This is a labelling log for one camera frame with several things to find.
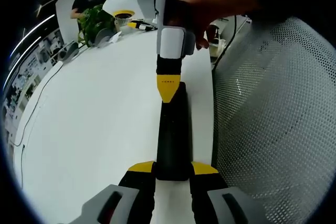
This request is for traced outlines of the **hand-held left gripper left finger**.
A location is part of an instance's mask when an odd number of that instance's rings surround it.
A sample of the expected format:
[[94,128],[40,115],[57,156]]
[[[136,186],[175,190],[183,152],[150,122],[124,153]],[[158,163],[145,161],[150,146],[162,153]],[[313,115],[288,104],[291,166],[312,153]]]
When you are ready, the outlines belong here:
[[150,223],[154,210],[154,161],[131,166],[118,185],[109,185],[83,204],[76,223]]

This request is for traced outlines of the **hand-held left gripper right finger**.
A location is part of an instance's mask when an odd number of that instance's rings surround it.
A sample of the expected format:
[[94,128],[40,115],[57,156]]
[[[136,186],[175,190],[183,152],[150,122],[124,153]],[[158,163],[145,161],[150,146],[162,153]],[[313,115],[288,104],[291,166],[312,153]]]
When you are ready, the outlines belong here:
[[196,223],[265,223],[263,206],[237,187],[227,187],[211,165],[192,162],[192,211]]

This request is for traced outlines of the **person's right hand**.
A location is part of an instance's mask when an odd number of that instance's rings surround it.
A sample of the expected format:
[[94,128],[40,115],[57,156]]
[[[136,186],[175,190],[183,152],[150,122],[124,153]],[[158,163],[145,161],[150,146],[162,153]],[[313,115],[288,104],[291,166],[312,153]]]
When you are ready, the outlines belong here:
[[233,0],[177,0],[169,8],[167,25],[186,28],[195,35],[196,49],[209,47],[209,40],[214,36],[204,38],[204,32],[211,22],[218,18],[233,14]]

